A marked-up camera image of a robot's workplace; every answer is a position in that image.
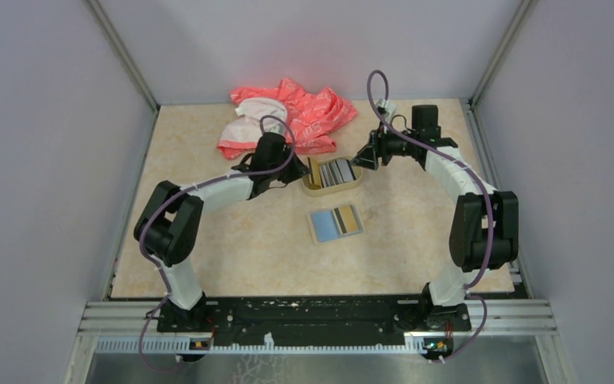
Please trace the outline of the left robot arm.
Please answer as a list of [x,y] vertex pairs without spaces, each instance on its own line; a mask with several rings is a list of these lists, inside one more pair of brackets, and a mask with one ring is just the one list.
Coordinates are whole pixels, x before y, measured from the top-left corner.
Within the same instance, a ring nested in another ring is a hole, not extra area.
[[189,256],[193,252],[201,219],[228,205],[265,193],[273,182],[288,185],[309,174],[286,138],[265,133],[257,148],[222,176],[179,186],[159,182],[134,227],[138,248],[152,262],[165,284],[165,300],[177,309],[176,319],[189,331],[200,330],[208,310]]

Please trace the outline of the cream oval card tray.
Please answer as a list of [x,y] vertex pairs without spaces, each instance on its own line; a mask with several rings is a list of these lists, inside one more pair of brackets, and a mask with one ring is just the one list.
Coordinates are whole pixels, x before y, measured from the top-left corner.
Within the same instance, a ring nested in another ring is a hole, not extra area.
[[321,197],[358,186],[364,169],[355,166],[353,158],[341,156],[327,160],[307,157],[308,174],[302,178],[303,191],[308,196]]

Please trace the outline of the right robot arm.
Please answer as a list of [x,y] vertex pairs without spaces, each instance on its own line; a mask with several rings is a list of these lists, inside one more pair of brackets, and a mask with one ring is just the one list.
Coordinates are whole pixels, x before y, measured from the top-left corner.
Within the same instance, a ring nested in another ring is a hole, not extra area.
[[382,117],[377,129],[353,159],[370,170],[394,157],[410,157],[433,176],[455,204],[449,233],[450,263],[428,283],[429,300],[418,308],[422,326],[440,329],[449,306],[461,304],[467,293],[491,270],[499,270],[518,255],[518,198],[499,191],[481,178],[461,154],[457,143],[441,133],[436,105],[412,108],[411,127],[392,130],[395,106],[380,100],[374,107]]

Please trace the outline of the gold credit card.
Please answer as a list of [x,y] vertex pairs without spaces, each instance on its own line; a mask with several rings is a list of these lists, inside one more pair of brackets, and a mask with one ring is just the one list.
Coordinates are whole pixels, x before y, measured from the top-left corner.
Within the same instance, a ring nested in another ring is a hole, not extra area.
[[336,217],[343,236],[349,236],[362,231],[361,222],[353,205],[338,207],[336,209]]

